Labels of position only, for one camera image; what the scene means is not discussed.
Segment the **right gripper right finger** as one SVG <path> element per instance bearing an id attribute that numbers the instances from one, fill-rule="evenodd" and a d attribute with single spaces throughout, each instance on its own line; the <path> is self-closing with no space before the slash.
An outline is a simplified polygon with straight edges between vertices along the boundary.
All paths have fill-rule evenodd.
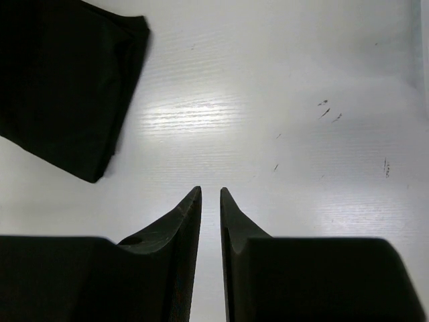
<path id="1" fill-rule="evenodd" d="M 228 321 L 425 321 L 396 249 L 372 237 L 273 237 L 220 195 Z"/>

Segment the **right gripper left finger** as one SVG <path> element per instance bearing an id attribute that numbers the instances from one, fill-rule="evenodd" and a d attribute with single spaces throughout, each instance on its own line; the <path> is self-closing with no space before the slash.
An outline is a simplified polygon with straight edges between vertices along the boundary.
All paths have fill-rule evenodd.
<path id="1" fill-rule="evenodd" d="M 201 222 L 194 187 L 123 239 L 3 236 L 2 321 L 188 321 Z"/>

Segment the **black t shirt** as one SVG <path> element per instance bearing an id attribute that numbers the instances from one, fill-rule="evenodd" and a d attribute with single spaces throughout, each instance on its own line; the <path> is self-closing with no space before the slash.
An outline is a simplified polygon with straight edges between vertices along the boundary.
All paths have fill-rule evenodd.
<path id="1" fill-rule="evenodd" d="M 1 136 L 90 183 L 115 154 L 150 30 L 84 1 L 1 2 Z"/>

